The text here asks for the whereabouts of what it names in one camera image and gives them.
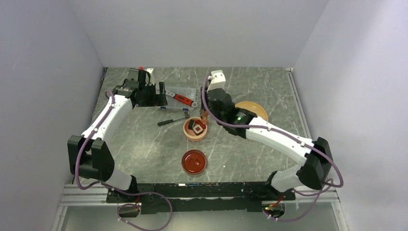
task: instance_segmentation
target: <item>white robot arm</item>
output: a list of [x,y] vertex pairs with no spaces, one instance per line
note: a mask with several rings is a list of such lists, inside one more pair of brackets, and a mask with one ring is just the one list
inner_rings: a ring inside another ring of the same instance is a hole
[[230,134],[261,142],[297,162],[294,167],[270,175],[266,186],[270,186],[273,193],[279,194],[303,185],[315,190],[322,189],[331,164],[312,148],[332,159],[325,139],[319,137],[314,141],[291,134],[248,110],[236,108],[231,96],[223,90],[225,76],[222,71],[211,72],[208,81],[204,99],[208,108],[202,104],[202,110],[208,109],[216,117],[217,123]]
[[159,92],[151,82],[148,71],[130,69],[122,85],[113,89],[114,97],[109,98],[101,114],[81,136],[71,136],[68,140],[68,155],[72,174],[87,179],[96,179],[116,189],[137,193],[136,178],[115,167],[109,151],[109,142],[123,118],[135,107],[167,105],[164,82],[159,82]]

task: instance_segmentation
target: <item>marble table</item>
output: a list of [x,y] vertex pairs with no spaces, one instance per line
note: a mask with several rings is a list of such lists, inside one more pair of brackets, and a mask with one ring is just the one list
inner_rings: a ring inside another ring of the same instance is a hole
[[[154,68],[156,83],[166,86],[202,86],[207,73],[223,70],[225,90],[234,102],[253,101],[264,107],[269,122],[293,134],[305,136],[297,101],[291,82],[284,68],[253,67],[191,67]],[[123,83],[128,68],[108,68],[93,120],[107,103],[104,92]],[[199,116],[199,106],[190,111]],[[182,117],[176,109],[161,110],[156,107],[135,108],[119,125],[109,149],[116,167],[134,175],[139,183],[233,182],[265,181],[272,171],[284,170],[295,165],[287,156],[259,142],[245,140],[227,133],[209,117],[207,136],[199,142],[187,140],[182,131],[185,120],[161,127],[157,122]],[[186,151],[201,150],[208,165],[199,175],[189,175],[181,166]]]

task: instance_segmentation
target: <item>red plate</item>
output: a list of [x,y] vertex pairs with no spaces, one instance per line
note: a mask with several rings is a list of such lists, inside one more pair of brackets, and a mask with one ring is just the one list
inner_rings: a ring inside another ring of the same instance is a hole
[[189,150],[181,159],[181,165],[187,173],[196,175],[204,171],[207,166],[207,159],[203,152],[199,150]]

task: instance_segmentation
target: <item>white backdrop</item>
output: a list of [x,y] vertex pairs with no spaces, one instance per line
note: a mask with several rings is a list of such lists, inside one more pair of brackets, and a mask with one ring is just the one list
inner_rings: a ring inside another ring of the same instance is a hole
[[0,230],[50,230],[102,71],[67,1],[0,1]]
[[69,0],[103,66],[293,66],[328,0]]
[[353,231],[408,230],[408,1],[330,0],[294,66]]

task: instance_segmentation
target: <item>transparent container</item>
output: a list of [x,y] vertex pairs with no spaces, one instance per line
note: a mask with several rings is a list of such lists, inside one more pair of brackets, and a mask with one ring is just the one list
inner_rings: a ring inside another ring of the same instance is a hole
[[[170,87],[170,86],[166,86],[166,90],[185,96],[191,100],[193,100],[194,102],[196,101],[196,96],[197,96],[197,89],[195,88],[182,88],[182,87]],[[169,95],[166,95],[166,99],[167,99],[167,106],[161,106],[160,108],[162,109],[188,109],[188,110],[192,110],[194,109],[194,107],[188,106],[186,104],[183,104],[182,102],[175,100],[174,98],[172,98]]]

